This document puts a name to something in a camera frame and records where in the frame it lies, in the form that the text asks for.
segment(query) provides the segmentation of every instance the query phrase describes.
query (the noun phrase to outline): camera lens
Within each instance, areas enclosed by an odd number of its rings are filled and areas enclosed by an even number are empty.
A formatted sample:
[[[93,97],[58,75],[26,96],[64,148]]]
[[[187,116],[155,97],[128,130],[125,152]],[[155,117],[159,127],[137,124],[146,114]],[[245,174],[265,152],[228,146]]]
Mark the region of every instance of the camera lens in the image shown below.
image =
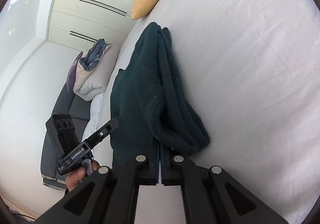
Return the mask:
[[[63,122],[63,125],[64,125],[65,128],[68,128],[68,127],[69,127],[67,120],[64,119],[62,122]]]
[[[58,126],[59,129],[62,128],[62,124],[60,123],[60,121],[57,122],[57,126]]]

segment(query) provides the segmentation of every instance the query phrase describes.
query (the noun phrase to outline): white wall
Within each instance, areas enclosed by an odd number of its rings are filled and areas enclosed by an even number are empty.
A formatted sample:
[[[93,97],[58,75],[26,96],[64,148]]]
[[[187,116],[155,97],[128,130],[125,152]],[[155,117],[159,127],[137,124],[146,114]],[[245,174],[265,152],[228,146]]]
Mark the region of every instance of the white wall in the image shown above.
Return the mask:
[[[0,13],[0,75],[35,35],[40,0],[8,0]]]
[[[24,208],[42,214],[63,192],[42,184],[45,122],[65,83],[77,50],[46,41],[12,83],[0,109],[0,190]]]

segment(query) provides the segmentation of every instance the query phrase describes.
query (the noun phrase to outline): cable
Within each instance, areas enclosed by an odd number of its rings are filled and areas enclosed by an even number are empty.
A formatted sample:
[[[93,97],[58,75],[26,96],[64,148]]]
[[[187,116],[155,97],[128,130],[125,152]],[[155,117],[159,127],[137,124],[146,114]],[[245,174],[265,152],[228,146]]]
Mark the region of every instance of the cable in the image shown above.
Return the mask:
[[[36,220],[36,219],[35,219],[35,218],[33,218],[33,217],[29,217],[29,216],[27,216],[27,215],[23,215],[23,214],[19,214],[19,213],[12,213],[12,215],[24,216],[24,217],[27,217],[27,218],[29,218],[29,219]]]

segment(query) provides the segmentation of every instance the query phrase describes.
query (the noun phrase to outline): mattress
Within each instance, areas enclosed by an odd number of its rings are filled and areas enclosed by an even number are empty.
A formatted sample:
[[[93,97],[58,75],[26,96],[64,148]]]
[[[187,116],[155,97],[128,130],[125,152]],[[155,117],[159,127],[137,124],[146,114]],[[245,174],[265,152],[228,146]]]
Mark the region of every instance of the mattress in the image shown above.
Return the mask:
[[[320,194],[320,12],[313,0],[160,0],[121,48],[98,128],[110,119],[118,69],[127,67],[153,21],[171,32],[186,98],[211,137],[192,160],[221,166],[300,224]],[[95,159],[111,165],[108,139],[95,148]],[[147,193],[140,201],[150,202]]]

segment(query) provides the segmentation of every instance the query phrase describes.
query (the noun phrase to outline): gray sofa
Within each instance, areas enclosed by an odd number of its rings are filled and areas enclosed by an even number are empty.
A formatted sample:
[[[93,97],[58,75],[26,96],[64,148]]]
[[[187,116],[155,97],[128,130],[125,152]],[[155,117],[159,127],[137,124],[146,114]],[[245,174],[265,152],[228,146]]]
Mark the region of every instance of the gray sofa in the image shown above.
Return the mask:
[[[81,142],[84,129],[90,120],[91,101],[84,101],[76,94],[68,93],[66,84],[64,85],[52,114],[69,114],[72,117],[73,124],[76,128],[76,134]],[[56,170],[58,155],[55,152],[51,140],[46,133],[41,156],[41,175],[43,184],[57,189],[65,190],[66,175],[60,176]]]

